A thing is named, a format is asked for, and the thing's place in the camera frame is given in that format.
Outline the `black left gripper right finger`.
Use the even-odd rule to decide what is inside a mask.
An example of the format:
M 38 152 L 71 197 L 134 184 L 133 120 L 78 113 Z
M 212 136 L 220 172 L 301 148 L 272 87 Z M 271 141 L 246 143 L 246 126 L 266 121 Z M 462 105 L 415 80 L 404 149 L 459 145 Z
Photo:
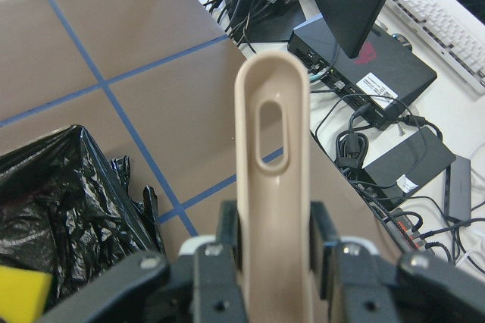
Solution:
M 340 236 L 323 202 L 311 202 L 309 238 L 310 267 L 318 296 L 329 296 L 330 257 Z

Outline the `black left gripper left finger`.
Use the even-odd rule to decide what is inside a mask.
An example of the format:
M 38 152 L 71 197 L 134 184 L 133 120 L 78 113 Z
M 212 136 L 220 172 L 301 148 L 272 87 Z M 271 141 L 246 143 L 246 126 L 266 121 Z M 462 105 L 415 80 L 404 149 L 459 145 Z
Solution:
M 220 205 L 216 241 L 228 245 L 236 265 L 243 265 L 242 232 L 236 200 L 226 200 Z

